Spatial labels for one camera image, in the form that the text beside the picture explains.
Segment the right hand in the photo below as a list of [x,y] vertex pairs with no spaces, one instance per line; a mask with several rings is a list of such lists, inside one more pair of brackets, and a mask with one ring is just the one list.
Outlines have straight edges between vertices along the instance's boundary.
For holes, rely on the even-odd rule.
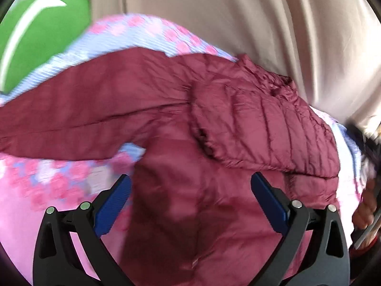
[[[377,202],[374,195],[375,180],[368,179],[366,188],[363,190],[362,199],[357,209],[355,210],[352,222],[356,229],[364,230],[374,221],[373,213],[376,211]],[[380,221],[374,226],[374,228],[368,233],[362,244],[358,249],[365,249],[371,245],[371,243],[377,237],[378,230],[380,228]]]

